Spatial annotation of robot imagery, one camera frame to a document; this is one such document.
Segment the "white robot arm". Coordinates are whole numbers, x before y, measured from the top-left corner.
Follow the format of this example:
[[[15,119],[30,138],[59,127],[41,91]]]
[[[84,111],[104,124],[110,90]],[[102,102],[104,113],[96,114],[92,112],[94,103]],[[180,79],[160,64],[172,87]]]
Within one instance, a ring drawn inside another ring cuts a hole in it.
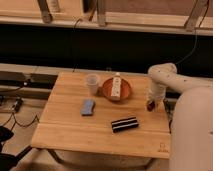
[[[166,88],[180,93],[171,124],[169,171],[213,171],[213,81],[180,75],[176,65],[148,69],[148,103],[158,105]]]

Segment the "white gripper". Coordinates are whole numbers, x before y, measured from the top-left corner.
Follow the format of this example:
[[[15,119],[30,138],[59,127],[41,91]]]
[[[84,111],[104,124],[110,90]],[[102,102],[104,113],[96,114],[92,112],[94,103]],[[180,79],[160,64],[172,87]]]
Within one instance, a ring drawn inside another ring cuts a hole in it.
[[[156,83],[152,81],[150,83],[149,89],[148,89],[148,99],[146,99],[146,109],[150,110],[150,101],[161,101],[163,100],[163,106],[165,112],[167,112],[167,101],[165,98],[166,94],[166,87],[162,84]]]

